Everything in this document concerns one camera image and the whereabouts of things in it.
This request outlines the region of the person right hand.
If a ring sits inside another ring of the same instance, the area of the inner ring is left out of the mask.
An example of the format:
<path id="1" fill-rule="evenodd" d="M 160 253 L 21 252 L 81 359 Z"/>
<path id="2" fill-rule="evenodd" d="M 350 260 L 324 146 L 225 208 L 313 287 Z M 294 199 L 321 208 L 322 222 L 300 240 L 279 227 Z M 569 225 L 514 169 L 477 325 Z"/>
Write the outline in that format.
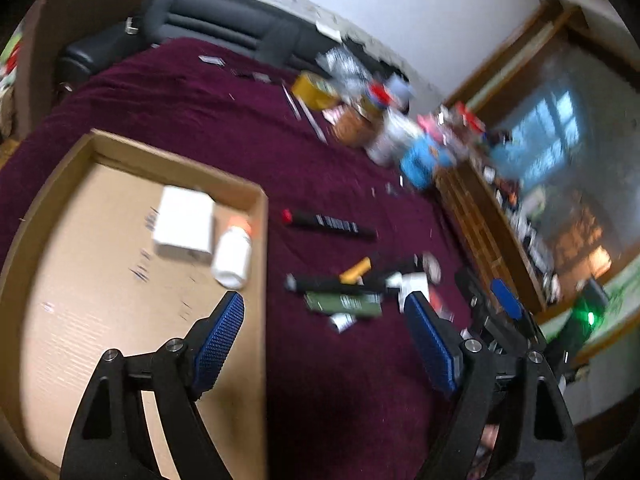
<path id="1" fill-rule="evenodd" d="M 478 445 L 472 467 L 468 473 L 469 480 L 483 479 L 491 459 L 492 451 L 497 442 L 499 433 L 498 425 L 486 425 L 480 436 L 480 444 Z"/>

